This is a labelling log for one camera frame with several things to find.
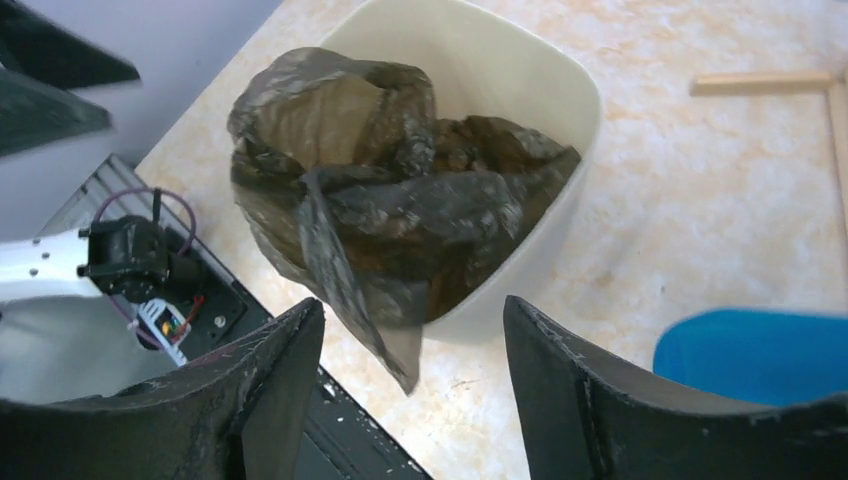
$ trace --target white bin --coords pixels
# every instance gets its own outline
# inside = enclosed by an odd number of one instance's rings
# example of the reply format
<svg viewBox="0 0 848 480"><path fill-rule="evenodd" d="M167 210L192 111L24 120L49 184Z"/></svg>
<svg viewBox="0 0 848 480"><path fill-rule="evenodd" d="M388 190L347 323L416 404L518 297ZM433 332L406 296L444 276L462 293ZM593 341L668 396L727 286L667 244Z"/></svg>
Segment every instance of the white bin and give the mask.
<svg viewBox="0 0 848 480"><path fill-rule="evenodd" d="M532 300L571 224L602 118L595 82L541 38L461 0L370 0L321 46L355 59L423 69L433 81L440 118L500 116L582 154L582 165L519 248L424 331L427 338L466 344L502 333L504 299Z"/></svg>

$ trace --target red wire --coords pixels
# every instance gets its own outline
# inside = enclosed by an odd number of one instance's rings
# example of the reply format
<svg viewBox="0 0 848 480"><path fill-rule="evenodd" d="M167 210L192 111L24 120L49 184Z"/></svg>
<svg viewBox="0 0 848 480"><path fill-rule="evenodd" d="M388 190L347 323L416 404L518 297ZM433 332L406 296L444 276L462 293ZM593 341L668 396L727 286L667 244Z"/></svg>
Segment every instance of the red wire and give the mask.
<svg viewBox="0 0 848 480"><path fill-rule="evenodd" d="M203 295L197 295L197 296L194 297L194 305L192 305L191 311L188 313L188 316L186 317L185 323L180 325L180 329L177 330L177 334L174 336L175 342L183 336L186 329L188 328L188 324L191 323L191 321L194 320L194 318L197 316L197 312L200 310L200 306L205 301L206 301L206 297L204 297Z"/></svg>

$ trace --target white wall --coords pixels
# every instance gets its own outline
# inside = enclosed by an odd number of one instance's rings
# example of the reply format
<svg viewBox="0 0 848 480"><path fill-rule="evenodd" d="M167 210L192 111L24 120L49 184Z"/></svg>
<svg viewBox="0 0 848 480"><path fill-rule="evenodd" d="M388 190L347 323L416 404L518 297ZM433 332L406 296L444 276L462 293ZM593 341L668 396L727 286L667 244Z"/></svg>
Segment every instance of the white wall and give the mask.
<svg viewBox="0 0 848 480"><path fill-rule="evenodd" d="M281 0L21 3L129 60L141 83L74 92L112 113L113 132L0 157L0 241L36 234L109 153L140 161Z"/></svg>

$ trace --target plastic bin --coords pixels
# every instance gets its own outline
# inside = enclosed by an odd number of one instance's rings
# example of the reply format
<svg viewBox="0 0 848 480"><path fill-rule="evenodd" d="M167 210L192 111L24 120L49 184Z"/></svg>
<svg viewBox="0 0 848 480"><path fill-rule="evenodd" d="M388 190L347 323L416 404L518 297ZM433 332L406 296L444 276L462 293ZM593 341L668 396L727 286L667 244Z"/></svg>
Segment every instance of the plastic bin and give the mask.
<svg viewBox="0 0 848 480"><path fill-rule="evenodd" d="M582 166L519 248L424 332L452 343L494 338L503 332L506 296L532 300L571 225L601 124L595 82L579 63L541 38L459 0L370 0L321 46L351 58L423 69L433 81L441 118L500 116L582 154Z"/></svg>
<svg viewBox="0 0 848 480"><path fill-rule="evenodd" d="M745 402L786 407L848 392L843 316L720 309L666 330L654 373Z"/></svg>

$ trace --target electrical wire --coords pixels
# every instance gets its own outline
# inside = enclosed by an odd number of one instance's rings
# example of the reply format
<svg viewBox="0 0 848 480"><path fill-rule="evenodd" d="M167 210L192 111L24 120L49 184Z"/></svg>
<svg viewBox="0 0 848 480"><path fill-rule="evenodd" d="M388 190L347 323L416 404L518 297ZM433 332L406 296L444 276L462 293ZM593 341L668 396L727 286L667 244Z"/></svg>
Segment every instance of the electrical wire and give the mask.
<svg viewBox="0 0 848 480"><path fill-rule="evenodd" d="M137 188L128 188L126 190L121 190L120 192L115 192L115 193L109 195L108 197L106 197L106 200L104 200L103 203L100 205L100 207L98 207L97 211L94 212L94 216L91 219L91 223L99 222L100 218L102 218L103 214L106 212L106 209L109 208L109 205L111 205L112 202L114 202L115 200L117 200L117 199L119 199L119 198L121 198L125 195L132 195L132 194L139 194L139 193L151 193L151 194L155 195L156 190L159 190L159 192L161 192L162 195L164 195L166 197L173 198L174 200L176 200L180 205L182 205L182 207L185 209L186 213L188 213L188 218L189 218L188 237L186 238L185 243L183 243L183 246L178 251L178 253L180 255L185 254L186 252L188 252L188 249L191 248L191 244L194 242L194 239L197 236L197 217L194 214L194 210L192 210L191 206L188 204L187 201L185 201L185 199L183 197L177 195L174 192L168 191L168 190L164 190L164 189L161 189L161 188L159 188L159 189L151 188L151 187L137 187ZM156 340L156 338L153 335L151 335L151 334L145 332L144 330L142 330L141 328L139 328L136 324L137 323L136 320L134 318L132 318L132 316L130 316L130 314L127 313L127 311L124 310L118 304L117 300L115 300L111 296L107 297L107 298L109 299L109 302L112 304L112 306L115 308L115 311L117 311L127 321L127 324L130 325L133 330L135 330L136 335L138 335L144 341L149 343L151 346L155 347L157 350L162 349L162 345L159 343L159 341ZM196 313L195 310L199 306L200 305L197 303L197 299L195 299L195 306L192 307L192 312Z"/></svg>
<svg viewBox="0 0 848 480"><path fill-rule="evenodd" d="M206 301L206 297L204 297L203 295L198 295L198 296L194 297L194 305L192 305L191 311L189 312L188 316L186 317L186 321L183 322L182 325L180 325L180 329L177 330L177 334L174 335L175 341L182 338L183 334L185 333L186 329L188 328L188 324L191 323L191 321L194 320L194 317L197 316L197 312L200 311L200 306L203 305L203 302L205 302L205 301Z"/></svg>

